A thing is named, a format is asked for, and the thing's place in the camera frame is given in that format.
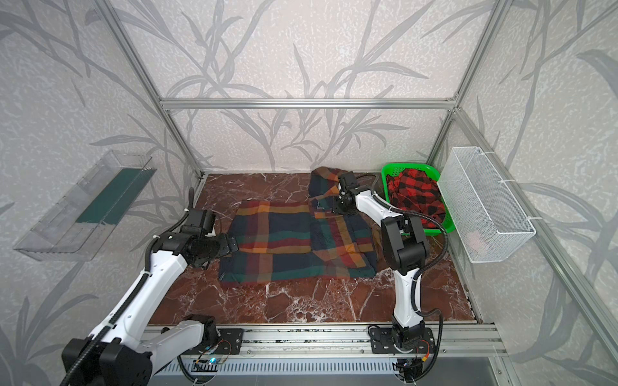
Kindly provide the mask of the multicolour plaid shirt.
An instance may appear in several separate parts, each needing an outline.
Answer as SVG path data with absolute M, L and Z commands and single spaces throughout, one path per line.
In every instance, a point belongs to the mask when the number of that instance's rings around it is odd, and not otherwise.
M 244 200 L 229 227 L 238 251 L 220 261 L 230 286 L 302 278 L 372 278 L 378 254 L 370 225 L 335 212 L 344 171 L 312 171 L 305 201 Z

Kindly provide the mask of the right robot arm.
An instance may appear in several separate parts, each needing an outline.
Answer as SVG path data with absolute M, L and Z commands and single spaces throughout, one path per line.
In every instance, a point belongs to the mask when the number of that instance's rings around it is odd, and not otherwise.
M 381 226 L 383 256 L 394 272 L 394 347 L 411 352 L 425 330 L 418 282 L 430 249 L 421 219 L 384 201 L 371 187 L 360 184 L 352 172 L 339 177 L 338 188 L 334 212 L 362 212 Z

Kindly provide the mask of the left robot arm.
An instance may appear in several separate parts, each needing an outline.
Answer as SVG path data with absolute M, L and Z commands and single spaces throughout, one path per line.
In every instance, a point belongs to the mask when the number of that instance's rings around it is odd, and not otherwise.
M 214 317 L 191 315 L 154 339 L 143 332 L 177 278 L 238 250 L 236 240 L 215 233 L 211 210 L 187 208 L 178 223 L 146 246 L 144 269 L 106 318 L 84 339 L 62 351 L 62 385 L 146 385 L 183 353 L 213 352 L 221 345 Z

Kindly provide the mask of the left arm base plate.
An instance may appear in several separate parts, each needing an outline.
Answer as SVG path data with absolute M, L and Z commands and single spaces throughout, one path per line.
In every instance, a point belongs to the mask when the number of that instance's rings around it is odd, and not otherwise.
M 192 350 L 200 355 L 239 355 L 245 330 L 242 328 L 222 328 L 219 331 L 219 342 L 210 346 L 198 346 Z

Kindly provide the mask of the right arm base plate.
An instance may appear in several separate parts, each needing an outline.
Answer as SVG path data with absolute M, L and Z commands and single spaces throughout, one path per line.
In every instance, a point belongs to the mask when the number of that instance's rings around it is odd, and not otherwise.
M 391 326 L 371 324 L 367 327 L 367 333 L 373 354 L 411 354 L 429 357 L 435 353 L 436 340 L 431 328 L 426 326 L 423 328 L 421 336 L 413 340 L 410 348 L 396 344 Z

